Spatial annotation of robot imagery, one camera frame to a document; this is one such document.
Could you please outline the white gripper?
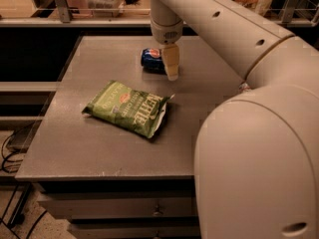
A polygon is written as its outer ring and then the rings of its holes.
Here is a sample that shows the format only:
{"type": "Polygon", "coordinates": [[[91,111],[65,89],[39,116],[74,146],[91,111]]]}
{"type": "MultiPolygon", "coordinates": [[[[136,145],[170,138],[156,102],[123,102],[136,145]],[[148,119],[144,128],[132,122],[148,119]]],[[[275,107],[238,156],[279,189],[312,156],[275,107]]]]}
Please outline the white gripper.
{"type": "Polygon", "coordinates": [[[175,43],[182,34],[183,21],[177,19],[172,24],[158,22],[151,17],[151,30],[155,40],[164,45],[161,48],[161,58],[166,75],[170,81],[178,79],[179,48],[175,43]]]}

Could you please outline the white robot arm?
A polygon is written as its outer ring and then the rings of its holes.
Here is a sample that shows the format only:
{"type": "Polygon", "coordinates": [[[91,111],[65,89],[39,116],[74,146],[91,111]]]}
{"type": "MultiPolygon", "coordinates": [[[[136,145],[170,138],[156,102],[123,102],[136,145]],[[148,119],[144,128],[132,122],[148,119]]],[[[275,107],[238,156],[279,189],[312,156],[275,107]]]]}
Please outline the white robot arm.
{"type": "Polygon", "coordinates": [[[183,20],[250,89],[199,130],[202,239],[319,239],[319,54],[231,0],[152,0],[157,41],[183,20]]]}

